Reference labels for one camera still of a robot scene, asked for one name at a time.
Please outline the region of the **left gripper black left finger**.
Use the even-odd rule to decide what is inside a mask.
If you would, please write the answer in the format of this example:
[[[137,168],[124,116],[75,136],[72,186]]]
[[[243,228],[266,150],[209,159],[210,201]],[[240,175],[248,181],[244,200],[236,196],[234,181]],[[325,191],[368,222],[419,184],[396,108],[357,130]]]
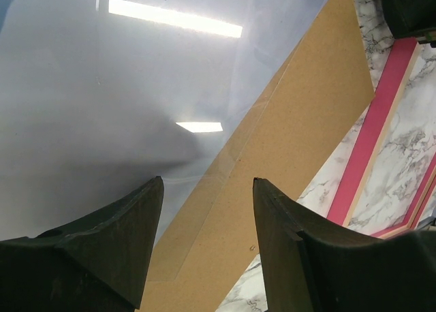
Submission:
[[[155,177],[35,238],[1,242],[2,311],[140,308],[164,198]]]

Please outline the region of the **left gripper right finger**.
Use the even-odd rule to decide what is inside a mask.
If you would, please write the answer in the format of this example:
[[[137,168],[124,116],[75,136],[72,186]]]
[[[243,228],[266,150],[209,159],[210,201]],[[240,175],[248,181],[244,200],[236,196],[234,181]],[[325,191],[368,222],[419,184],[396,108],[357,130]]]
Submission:
[[[269,311],[434,311],[435,233],[382,240],[337,225],[264,178],[253,210]]]

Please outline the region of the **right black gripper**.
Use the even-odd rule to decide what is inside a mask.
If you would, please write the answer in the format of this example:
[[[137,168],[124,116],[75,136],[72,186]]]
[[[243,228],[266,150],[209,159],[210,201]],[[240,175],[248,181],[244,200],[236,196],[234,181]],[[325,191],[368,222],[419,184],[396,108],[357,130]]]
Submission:
[[[435,47],[435,0],[381,0],[394,39],[414,38]]]

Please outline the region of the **pink wooden picture frame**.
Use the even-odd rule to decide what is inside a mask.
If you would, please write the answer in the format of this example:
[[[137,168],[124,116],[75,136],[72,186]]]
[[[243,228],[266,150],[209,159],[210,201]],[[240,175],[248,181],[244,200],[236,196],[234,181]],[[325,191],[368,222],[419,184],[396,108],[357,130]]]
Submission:
[[[435,49],[394,42],[327,218],[387,239],[417,228],[435,193]]]

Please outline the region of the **landscape photo print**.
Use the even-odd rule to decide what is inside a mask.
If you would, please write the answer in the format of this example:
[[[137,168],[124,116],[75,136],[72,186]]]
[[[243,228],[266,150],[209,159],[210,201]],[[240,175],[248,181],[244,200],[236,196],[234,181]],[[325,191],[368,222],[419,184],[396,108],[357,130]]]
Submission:
[[[1,0],[1,239],[161,176],[162,234],[328,0]]]

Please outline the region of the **clear acrylic sheet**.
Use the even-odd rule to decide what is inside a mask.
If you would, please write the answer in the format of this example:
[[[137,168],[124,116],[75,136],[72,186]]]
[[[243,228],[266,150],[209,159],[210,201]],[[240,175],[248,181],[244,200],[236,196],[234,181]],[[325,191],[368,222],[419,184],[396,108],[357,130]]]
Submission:
[[[235,279],[256,252],[251,186],[265,176],[295,193],[309,179],[296,178],[291,163],[309,159],[303,135],[315,130],[315,114],[334,87],[328,45],[338,36],[338,8],[328,0],[159,239],[148,283],[204,283]]]

